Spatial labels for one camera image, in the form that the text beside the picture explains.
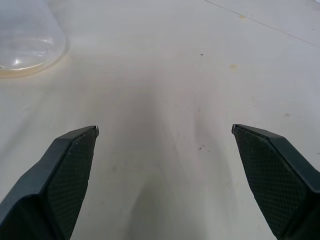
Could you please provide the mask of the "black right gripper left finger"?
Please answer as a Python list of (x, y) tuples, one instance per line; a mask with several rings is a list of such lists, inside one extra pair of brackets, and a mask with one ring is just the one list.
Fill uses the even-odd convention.
[(2, 240), (69, 240), (87, 192), (97, 126), (56, 138), (0, 203)]

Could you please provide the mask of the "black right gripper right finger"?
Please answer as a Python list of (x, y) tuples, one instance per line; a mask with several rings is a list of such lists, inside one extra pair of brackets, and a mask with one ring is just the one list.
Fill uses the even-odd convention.
[(320, 238), (320, 173), (283, 136), (234, 124), (246, 179), (278, 240)]

